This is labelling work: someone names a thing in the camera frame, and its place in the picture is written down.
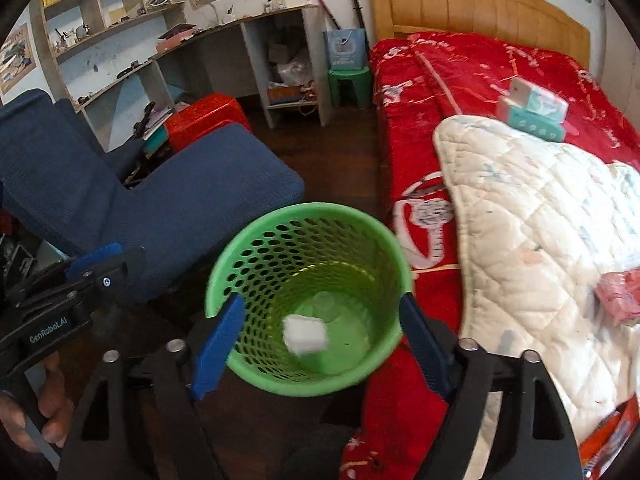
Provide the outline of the person's left hand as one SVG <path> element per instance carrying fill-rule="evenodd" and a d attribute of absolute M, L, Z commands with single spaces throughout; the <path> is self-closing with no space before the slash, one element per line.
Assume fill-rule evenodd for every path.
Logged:
<path fill-rule="evenodd" d="M 40 391 L 38 406 L 48 420 L 42 428 L 43 439 L 62 448 L 65 444 L 72 420 L 74 404 L 65 393 L 65 379 L 60 369 L 60 355 L 54 352 L 42 361 L 47 378 Z M 38 453 L 37 445 L 26 432 L 26 415 L 23 410 L 4 393 L 1 395 L 1 422 L 11 440 L 22 450 Z"/>

